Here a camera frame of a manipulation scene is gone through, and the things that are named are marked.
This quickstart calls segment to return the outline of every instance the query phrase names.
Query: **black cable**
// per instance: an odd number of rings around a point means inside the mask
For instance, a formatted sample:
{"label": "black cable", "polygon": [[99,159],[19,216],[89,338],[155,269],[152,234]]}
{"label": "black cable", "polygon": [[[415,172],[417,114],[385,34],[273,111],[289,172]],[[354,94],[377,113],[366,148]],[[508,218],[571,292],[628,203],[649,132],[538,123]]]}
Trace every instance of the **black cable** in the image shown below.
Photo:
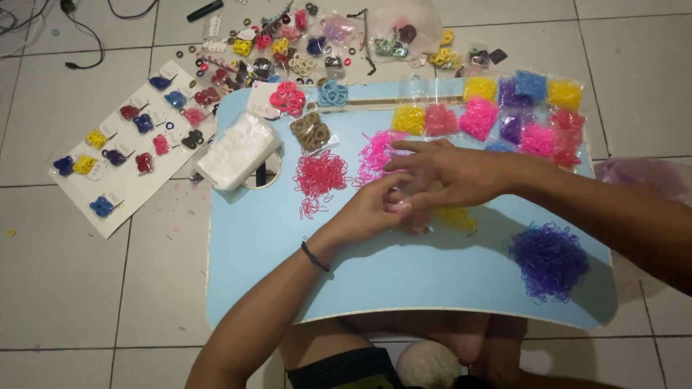
{"label": "black cable", "polygon": [[39,12],[37,12],[36,15],[33,15],[32,17],[30,17],[29,19],[27,19],[27,20],[21,22],[20,24],[17,24],[17,18],[15,17],[14,14],[12,14],[11,12],[9,12],[9,11],[7,11],[7,10],[3,10],[5,13],[10,14],[10,16],[12,16],[12,18],[14,19],[14,21],[12,22],[12,25],[11,25],[10,27],[2,27],[2,26],[0,26],[0,35],[4,35],[4,34],[6,34],[6,33],[9,33],[10,31],[19,30],[20,28],[24,27],[24,26],[25,26],[27,23],[29,23],[30,21],[32,21],[32,20],[36,19],[37,17],[41,16],[41,15],[43,14],[43,12],[46,10],[46,6],[48,5],[48,2],[49,2],[49,1],[50,1],[50,0],[46,0],[46,2],[44,3],[44,5],[41,7],[41,10],[40,10]]}
{"label": "black cable", "polygon": [[99,58],[98,62],[96,62],[95,64],[93,64],[91,66],[79,66],[74,62],[65,62],[65,66],[67,66],[68,68],[70,68],[72,70],[77,70],[77,69],[86,70],[86,69],[95,68],[98,65],[101,65],[101,62],[103,62],[103,57],[105,56],[105,47],[104,47],[103,43],[101,42],[101,39],[99,39],[98,35],[96,35],[96,33],[92,29],[90,29],[89,27],[85,26],[84,24],[81,24],[80,22],[76,21],[75,18],[73,16],[71,16],[72,12],[74,12],[75,9],[76,9],[76,7],[63,8],[63,11],[64,11],[65,15],[67,16],[67,19],[70,19],[74,24],[77,24],[79,26],[86,28],[87,30],[89,30],[89,32],[91,34],[93,34],[93,37],[95,37],[96,41],[98,42],[98,50],[99,50],[99,54],[101,54],[101,58]]}
{"label": "black cable", "polygon": [[156,3],[158,3],[158,0],[154,0],[154,2],[149,6],[149,8],[147,8],[146,11],[140,13],[139,15],[122,16],[122,15],[116,14],[116,11],[113,9],[113,4],[111,4],[111,0],[106,0],[106,1],[108,1],[108,6],[111,8],[111,12],[113,13],[113,15],[115,15],[117,18],[123,19],[123,20],[132,20],[132,19],[139,19],[141,17],[144,17],[149,13],[149,11],[152,10],[152,8],[156,5]]}

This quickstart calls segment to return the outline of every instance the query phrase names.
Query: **left hand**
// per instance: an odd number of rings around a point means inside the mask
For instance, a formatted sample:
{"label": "left hand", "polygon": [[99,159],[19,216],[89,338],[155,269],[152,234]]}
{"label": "left hand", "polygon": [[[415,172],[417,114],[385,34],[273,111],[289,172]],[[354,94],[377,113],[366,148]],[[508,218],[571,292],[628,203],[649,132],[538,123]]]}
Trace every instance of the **left hand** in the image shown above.
{"label": "left hand", "polygon": [[411,180],[409,174],[396,172],[364,185],[320,232],[339,243],[357,243],[404,224],[411,212],[410,204],[399,204],[396,212],[387,210],[391,208],[392,189]]}

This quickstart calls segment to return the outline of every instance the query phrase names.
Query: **hand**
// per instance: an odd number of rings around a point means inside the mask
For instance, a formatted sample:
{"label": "hand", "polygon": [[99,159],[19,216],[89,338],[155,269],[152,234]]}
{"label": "hand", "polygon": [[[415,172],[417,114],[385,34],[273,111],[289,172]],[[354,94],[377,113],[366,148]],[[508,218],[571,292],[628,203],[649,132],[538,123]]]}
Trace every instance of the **hand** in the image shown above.
{"label": "hand", "polygon": [[[416,175],[409,199],[414,211],[447,206],[478,206],[510,192],[531,157],[455,147],[447,140],[392,142],[398,150],[414,152],[394,158],[385,171],[408,170]],[[429,191],[433,183],[442,189]]]}
{"label": "hand", "polygon": [[398,203],[401,196],[393,188],[411,179],[397,172],[364,185],[319,232],[338,237],[340,243],[357,243],[404,224],[411,206]]}

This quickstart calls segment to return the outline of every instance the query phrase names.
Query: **black marker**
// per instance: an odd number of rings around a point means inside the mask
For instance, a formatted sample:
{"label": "black marker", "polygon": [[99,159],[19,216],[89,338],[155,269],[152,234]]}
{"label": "black marker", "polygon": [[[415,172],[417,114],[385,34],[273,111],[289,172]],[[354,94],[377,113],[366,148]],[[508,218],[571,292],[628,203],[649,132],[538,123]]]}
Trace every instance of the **black marker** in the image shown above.
{"label": "black marker", "polygon": [[194,11],[193,13],[188,15],[188,22],[192,23],[195,20],[201,19],[210,13],[218,10],[219,8],[223,7],[224,3],[221,0],[216,0],[213,1],[212,3],[207,4],[206,6]]}

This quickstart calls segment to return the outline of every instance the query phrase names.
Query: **black shorts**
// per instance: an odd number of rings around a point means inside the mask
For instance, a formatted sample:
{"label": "black shorts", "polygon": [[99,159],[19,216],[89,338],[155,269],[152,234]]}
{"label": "black shorts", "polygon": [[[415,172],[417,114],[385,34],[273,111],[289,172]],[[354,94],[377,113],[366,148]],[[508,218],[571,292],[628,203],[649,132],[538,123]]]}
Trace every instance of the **black shorts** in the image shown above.
{"label": "black shorts", "polygon": [[[286,373],[293,389],[406,389],[387,350],[380,347],[343,352]],[[471,376],[460,377],[455,387],[491,388]]]}

